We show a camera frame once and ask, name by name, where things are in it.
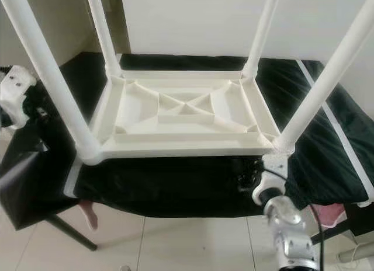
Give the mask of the black metal stand leg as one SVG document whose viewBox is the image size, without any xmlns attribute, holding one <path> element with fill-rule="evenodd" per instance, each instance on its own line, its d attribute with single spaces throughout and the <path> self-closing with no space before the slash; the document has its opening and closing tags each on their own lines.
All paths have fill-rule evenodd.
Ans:
<svg viewBox="0 0 374 271">
<path fill-rule="evenodd" d="M 73 228 L 69 223 L 63 220 L 58 215 L 53 215 L 45 219 L 46 222 L 50 223 L 54 228 L 58 229 L 68 237 L 77 241 L 78 244 L 83 245 L 89 251 L 96 251 L 98 249 L 97 244 L 94 244 L 88 237 L 81 234 L 77 229 Z"/>
<path fill-rule="evenodd" d="M 334 228 L 323 228 L 321 233 L 315 234 L 311 239 L 316 245 L 345 232 L 350 232 L 353 241 L 357 244 L 374 242 L 374 218 L 348 218 L 338 223 Z"/>
</svg>

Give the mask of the white round stand base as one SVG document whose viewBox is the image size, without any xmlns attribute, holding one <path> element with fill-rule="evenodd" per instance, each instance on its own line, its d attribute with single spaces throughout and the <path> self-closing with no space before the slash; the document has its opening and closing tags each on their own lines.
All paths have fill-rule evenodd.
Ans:
<svg viewBox="0 0 374 271">
<path fill-rule="evenodd" d="M 337 260 L 339 263 L 350 263 L 372 257 L 374 257 L 374 242 L 367 242 L 366 244 L 358 244 L 351 250 L 340 252 L 337 255 Z"/>
</svg>

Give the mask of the white plastic table leg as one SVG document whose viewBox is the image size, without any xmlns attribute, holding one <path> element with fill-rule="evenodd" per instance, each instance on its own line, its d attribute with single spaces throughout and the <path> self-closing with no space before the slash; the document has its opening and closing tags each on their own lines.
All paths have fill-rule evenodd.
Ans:
<svg viewBox="0 0 374 271">
<path fill-rule="evenodd" d="M 275 14 L 278 2 L 279 0 L 265 0 L 264 2 L 248 58 L 241 70 L 241 79 L 255 79 L 257 75 L 260 57 L 269 36 L 273 14 Z"/>
<path fill-rule="evenodd" d="M 108 77 L 122 77 L 123 71 L 116 57 L 114 41 L 112 41 L 112 37 L 110 36 L 102 0 L 88 0 L 88 4 L 99 46 L 101 47 L 102 56 L 105 61 L 105 73 Z"/>
<path fill-rule="evenodd" d="M 291 155 L 297 140 L 339 84 L 373 31 L 374 0 L 365 0 L 315 84 L 311 86 L 279 137 L 273 140 L 272 155 Z"/>
<path fill-rule="evenodd" d="M 104 161 L 101 143 L 85 121 L 46 42 L 28 0 L 1 0 L 16 35 L 71 135 L 78 158 L 93 166 Z"/>
</svg>

